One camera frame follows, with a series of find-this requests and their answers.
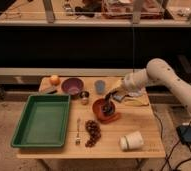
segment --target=brown food pile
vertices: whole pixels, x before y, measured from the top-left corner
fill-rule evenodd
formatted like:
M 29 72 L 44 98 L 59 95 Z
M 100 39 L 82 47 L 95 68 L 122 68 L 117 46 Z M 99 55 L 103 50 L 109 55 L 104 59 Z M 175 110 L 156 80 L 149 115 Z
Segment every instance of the brown food pile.
M 86 142 L 85 147 L 93 147 L 96 142 L 101 138 L 101 129 L 97 122 L 88 120 L 85 123 L 85 128 L 90 134 L 90 139 Z

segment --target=wooden table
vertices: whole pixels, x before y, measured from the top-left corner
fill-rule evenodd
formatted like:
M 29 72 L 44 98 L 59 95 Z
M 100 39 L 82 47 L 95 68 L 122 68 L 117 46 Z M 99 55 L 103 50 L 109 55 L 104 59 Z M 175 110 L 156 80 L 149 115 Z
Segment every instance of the wooden table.
M 165 156 L 164 147 L 160 138 L 155 117 L 153 115 L 151 105 L 133 107 L 125 106 L 115 102 L 116 111 L 122 114 L 122 117 L 110 124 L 100 124 L 101 139 L 92 148 L 86 148 L 85 143 L 89 139 L 89 135 L 85 130 L 85 121 L 96 119 L 92 111 L 92 104 L 102 95 L 95 93 L 94 82 L 96 80 L 104 80 L 106 82 L 106 91 L 110 89 L 119 77 L 79 77 L 84 82 L 84 90 L 90 92 L 89 104 L 84 106 L 80 100 L 71 101 L 71 109 L 69 113 L 69 122 L 67 129 L 66 142 L 63 148 L 46 148 L 46 149 L 20 149 L 18 158 L 33 159 L 96 159 L 96 158 L 163 158 Z M 43 90 L 51 86 L 49 78 L 43 78 L 39 90 Z M 58 86 L 58 93 L 62 93 L 61 86 Z M 143 94 L 145 100 L 148 100 L 146 91 Z M 75 144 L 77 134 L 77 119 L 81 118 L 80 137 L 81 144 Z M 129 152 L 122 152 L 119 146 L 119 139 L 130 132 L 140 131 L 144 146 L 142 149 Z

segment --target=power adapter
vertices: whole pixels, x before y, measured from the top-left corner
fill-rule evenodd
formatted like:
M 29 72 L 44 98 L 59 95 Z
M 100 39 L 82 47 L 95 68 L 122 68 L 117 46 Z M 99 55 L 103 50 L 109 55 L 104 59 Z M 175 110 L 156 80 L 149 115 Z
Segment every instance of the power adapter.
M 191 125 L 180 125 L 176 130 L 182 144 L 191 144 Z

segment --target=white cup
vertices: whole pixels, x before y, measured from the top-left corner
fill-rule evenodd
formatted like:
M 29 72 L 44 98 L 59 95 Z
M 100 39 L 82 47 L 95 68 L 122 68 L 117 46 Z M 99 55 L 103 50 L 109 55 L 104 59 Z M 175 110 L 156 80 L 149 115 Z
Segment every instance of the white cup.
M 144 145 L 144 140 L 139 131 L 132 132 L 120 138 L 120 146 L 123 151 L 139 149 Z

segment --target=white object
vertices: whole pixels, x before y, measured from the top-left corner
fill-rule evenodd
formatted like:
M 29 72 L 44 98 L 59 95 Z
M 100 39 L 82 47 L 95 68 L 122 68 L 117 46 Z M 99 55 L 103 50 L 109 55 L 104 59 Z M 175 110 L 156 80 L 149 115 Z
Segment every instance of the white object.
M 149 61 L 147 67 L 125 75 L 120 85 L 112 91 L 139 91 L 146 86 L 166 86 L 181 104 L 191 113 L 191 85 L 180 79 L 174 70 L 162 59 Z
M 139 131 L 132 132 L 120 138 L 120 147 L 123 151 L 139 149 L 144 145 L 144 140 Z
M 119 2 L 122 4 L 133 4 L 130 0 L 119 0 Z

